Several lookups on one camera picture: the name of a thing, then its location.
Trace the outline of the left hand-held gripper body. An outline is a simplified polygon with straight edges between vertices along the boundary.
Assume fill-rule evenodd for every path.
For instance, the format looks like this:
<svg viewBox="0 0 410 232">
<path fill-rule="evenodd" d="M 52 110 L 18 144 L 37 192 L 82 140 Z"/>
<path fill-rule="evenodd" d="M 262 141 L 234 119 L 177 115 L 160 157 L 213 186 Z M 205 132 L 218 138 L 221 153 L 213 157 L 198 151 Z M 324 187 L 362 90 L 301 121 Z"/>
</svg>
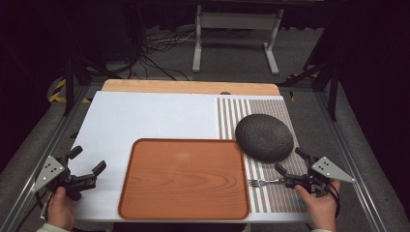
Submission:
<svg viewBox="0 0 410 232">
<path fill-rule="evenodd" d="M 75 176 L 68 167 L 69 160 L 68 156 L 59 159 L 48 156 L 31 191 L 37 193 L 46 188 L 55 193 L 59 187 L 63 187 L 71 200 L 78 201 L 84 190 L 94 189 L 98 174 L 93 171 L 88 175 Z"/>
</svg>

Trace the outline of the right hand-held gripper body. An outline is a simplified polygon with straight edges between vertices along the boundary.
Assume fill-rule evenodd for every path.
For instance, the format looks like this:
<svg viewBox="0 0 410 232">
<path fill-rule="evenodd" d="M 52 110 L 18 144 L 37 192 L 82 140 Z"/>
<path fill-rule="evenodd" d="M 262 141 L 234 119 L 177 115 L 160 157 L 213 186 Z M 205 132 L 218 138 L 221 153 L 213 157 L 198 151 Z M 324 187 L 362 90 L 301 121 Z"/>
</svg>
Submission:
<svg viewBox="0 0 410 232">
<path fill-rule="evenodd" d="M 332 180 L 340 180 L 353 183 L 355 179 L 335 165 L 328 158 L 305 158 L 307 163 L 307 173 L 303 175 L 288 174 L 284 171 L 284 184 L 287 188 L 294 188 L 299 185 L 308 193 L 317 196 L 330 192 L 329 186 Z"/>
</svg>

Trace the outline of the silver metal fork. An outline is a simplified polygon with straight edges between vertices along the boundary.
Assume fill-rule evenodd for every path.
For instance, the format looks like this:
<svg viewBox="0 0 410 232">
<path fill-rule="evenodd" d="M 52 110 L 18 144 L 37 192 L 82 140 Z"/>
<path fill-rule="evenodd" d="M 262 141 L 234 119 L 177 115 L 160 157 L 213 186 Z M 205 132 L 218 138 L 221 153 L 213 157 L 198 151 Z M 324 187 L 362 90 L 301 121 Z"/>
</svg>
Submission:
<svg viewBox="0 0 410 232">
<path fill-rule="evenodd" d="M 268 185 L 282 185 L 285 182 L 283 178 L 274 180 L 248 180 L 248 185 L 253 188 L 262 188 Z"/>
</svg>

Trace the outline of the person's right hand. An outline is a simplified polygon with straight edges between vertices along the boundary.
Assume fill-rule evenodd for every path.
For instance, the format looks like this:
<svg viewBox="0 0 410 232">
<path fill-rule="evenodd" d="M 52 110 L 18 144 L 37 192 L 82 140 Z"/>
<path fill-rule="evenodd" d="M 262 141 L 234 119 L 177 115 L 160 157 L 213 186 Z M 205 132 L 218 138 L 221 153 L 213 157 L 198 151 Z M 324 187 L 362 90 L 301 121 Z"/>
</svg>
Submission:
<svg viewBox="0 0 410 232">
<path fill-rule="evenodd" d="M 294 187 L 294 190 L 298 192 L 307 207 L 312 229 L 322 228 L 337 232 L 337 202 L 330 194 L 314 197 L 299 185 Z"/>
</svg>

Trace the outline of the person's left hand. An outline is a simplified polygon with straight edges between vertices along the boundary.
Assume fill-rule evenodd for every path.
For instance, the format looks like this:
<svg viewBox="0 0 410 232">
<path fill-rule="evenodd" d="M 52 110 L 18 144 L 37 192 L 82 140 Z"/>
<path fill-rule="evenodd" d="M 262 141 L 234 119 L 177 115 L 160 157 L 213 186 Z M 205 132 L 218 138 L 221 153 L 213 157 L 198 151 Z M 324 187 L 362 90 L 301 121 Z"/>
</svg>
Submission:
<svg viewBox="0 0 410 232">
<path fill-rule="evenodd" d="M 72 231 L 74 221 L 74 203 L 66 194 L 66 189 L 58 187 L 48 202 L 47 222 L 61 229 Z"/>
</svg>

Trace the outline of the striped brown placemat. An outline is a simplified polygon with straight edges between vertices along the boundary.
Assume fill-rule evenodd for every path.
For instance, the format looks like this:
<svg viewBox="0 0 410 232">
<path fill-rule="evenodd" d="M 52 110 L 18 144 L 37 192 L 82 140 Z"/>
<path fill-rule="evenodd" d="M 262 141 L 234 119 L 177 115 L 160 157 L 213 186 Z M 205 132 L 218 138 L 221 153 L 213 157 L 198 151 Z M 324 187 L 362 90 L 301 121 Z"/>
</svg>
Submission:
<svg viewBox="0 0 410 232">
<path fill-rule="evenodd" d="M 217 138 L 234 139 L 240 120 L 250 114 L 266 114 L 281 120 L 290 130 L 294 147 L 299 146 L 296 133 L 283 98 L 240 99 L 218 97 L 214 100 L 217 120 Z M 280 177 L 272 163 L 261 162 L 243 155 L 248 180 L 274 180 Z M 284 185 L 262 188 L 248 187 L 252 213 L 303 213 L 306 209 L 299 195 Z"/>
</svg>

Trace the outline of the dark grey textured plate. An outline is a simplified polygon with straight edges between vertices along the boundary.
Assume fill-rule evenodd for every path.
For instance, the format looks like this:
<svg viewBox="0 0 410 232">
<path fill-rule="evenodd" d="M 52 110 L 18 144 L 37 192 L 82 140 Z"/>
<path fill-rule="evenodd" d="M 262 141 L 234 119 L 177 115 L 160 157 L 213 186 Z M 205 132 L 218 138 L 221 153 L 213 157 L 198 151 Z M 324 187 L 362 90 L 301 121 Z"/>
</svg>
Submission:
<svg viewBox="0 0 410 232">
<path fill-rule="evenodd" d="M 236 126 L 235 138 L 242 151 L 261 162 L 279 162 L 293 151 L 290 129 L 278 118 L 266 114 L 251 114 Z"/>
</svg>

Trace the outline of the white table mat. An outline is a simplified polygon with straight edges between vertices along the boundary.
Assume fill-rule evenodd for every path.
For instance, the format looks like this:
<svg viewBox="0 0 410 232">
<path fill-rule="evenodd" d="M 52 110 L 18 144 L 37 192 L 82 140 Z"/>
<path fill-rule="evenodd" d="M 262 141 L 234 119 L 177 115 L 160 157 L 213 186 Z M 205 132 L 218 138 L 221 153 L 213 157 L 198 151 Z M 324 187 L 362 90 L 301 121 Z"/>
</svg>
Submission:
<svg viewBox="0 0 410 232">
<path fill-rule="evenodd" d="M 83 192 L 76 217 L 109 222 L 292 222 L 307 221 L 303 213 L 252 213 L 241 220 L 125 220 L 118 214 L 132 145 L 138 139 L 219 139 L 215 98 L 272 99 L 281 96 L 201 94 L 96 93 L 75 145 L 83 151 L 69 163 L 72 173 L 88 173 L 104 160 L 106 169 L 96 187 Z"/>
</svg>

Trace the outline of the black tripod stand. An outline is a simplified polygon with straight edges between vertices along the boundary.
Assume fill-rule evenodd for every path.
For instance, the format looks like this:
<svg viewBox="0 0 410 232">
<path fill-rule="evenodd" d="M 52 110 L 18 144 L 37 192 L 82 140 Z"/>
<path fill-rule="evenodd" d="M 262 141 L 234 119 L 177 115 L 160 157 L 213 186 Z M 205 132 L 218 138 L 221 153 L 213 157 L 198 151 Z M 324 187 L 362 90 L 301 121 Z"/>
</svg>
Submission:
<svg viewBox="0 0 410 232">
<path fill-rule="evenodd" d="M 87 67 L 91 67 L 109 78 L 120 79 L 120 76 L 86 59 L 80 52 L 79 46 L 73 40 L 66 40 L 65 48 L 67 51 L 67 62 L 64 68 L 66 80 L 66 109 L 64 115 L 68 116 L 74 107 L 74 79 L 77 78 L 81 85 L 89 85 L 91 83 L 91 76 L 86 70 Z"/>
<path fill-rule="evenodd" d="M 316 78 L 311 82 L 310 88 L 314 92 L 322 92 L 327 84 L 330 84 L 329 99 L 328 99 L 328 113 L 331 119 L 335 122 L 336 118 L 336 104 L 337 104 L 337 86 L 338 86 L 338 56 L 340 54 L 340 43 L 330 48 L 323 61 L 318 65 L 308 68 L 304 72 L 298 74 L 291 74 L 285 81 L 278 83 L 278 87 L 290 87 L 303 79 L 317 74 Z"/>
</svg>

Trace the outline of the orange wood-grain tray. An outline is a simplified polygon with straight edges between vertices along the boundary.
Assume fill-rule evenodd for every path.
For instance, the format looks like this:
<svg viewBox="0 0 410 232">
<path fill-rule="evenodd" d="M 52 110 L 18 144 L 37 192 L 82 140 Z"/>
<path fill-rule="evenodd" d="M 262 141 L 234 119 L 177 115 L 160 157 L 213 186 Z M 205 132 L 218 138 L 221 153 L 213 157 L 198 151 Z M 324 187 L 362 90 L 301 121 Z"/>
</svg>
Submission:
<svg viewBox="0 0 410 232">
<path fill-rule="evenodd" d="M 250 211 L 244 158 L 223 139 L 138 139 L 118 214 L 125 220 L 241 220 Z"/>
</svg>

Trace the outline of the grey metal stand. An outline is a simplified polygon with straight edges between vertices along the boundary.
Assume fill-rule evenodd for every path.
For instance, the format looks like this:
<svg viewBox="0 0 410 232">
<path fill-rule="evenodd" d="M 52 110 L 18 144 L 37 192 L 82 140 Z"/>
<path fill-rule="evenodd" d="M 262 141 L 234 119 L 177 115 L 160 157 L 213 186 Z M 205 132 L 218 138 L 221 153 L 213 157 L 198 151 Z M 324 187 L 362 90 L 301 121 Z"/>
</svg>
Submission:
<svg viewBox="0 0 410 232">
<path fill-rule="evenodd" d="M 273 47 L 278 34 L 278 29 L 283 17 L 284 9 L 277 10 L 274 14 L 239 14 L 239 13 L 209 13 L 202 7 L 196 7 L 195 17 L 195 48 L 193 53 L 192 71 L 200 72 L 202 53 L 203 29 L 244 29 L 244 30 L 269 30 L 270 39 L 263 44 L 265 55 L 271 73 L 278 75 L 278 64 Z"/>
</svg>

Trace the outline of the aluminium frame rail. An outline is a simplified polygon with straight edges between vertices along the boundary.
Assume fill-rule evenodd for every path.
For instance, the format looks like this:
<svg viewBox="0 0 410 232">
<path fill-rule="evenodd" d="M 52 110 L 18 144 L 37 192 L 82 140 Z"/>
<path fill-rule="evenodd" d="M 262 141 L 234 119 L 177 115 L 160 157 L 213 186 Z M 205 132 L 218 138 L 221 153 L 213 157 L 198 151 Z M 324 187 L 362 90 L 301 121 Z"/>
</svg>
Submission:
<svg viewBox="0 0 410 232">
<path fill-rule="evenodd" d="M 54 101 L 0 173 L 0 232 L 35 232 L 44 223 L 31 187 L 45 158 L 62 156 L 72 148 L 73 135 L 89 107 L 84 99 L 100 89 L 78 87 L 69 113 L 64 103 Z"/>
<path fill-rule="evenodd" d="M 340 152 L 340 159 L 347 172 L 354 178 L 353 188 L 359 198 L 362 208 L 365 211 L 366 218 L 369 221 L 370 227 L 373 232 L 387 232 L 386 226 L 380 217 L 380 214 L 373 202 L 372 197 L 369 194 L 368 188 L 364 182 L 364 179 L 360 173 L 360 170 L 353 160 L 352 153 L 348 148 L 347 142 L 337 124 L 336 121 L 330 116 L 328 112 L 328 104 L 325 96 L 322 93 L 314 94 L 320 110 L 324 114 L 325 120 L 329 125 L 329 128 L 335 137 L 337 147 Z"/>
</svg>

